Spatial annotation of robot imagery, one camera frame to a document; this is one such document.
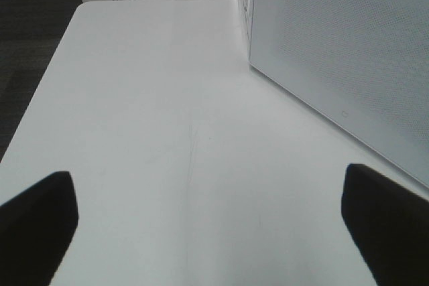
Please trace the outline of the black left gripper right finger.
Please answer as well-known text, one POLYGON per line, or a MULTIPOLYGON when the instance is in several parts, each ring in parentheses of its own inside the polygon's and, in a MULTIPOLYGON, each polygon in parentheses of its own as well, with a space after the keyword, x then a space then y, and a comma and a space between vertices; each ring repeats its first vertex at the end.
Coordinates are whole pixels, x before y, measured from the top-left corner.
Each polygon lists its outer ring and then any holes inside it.
POLYGON ((349 164, 343 221, 378 285, 428 284, 428 201, 363 164, 349 164))

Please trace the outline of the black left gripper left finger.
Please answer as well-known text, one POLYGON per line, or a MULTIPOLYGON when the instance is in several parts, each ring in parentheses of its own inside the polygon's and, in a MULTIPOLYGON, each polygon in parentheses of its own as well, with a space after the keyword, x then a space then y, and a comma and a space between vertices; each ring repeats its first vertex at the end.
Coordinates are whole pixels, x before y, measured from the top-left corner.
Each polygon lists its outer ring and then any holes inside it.
POLYGON ((57 171, 1 205, 1 284, 49 285, 78 226, 72 176, 57 171))

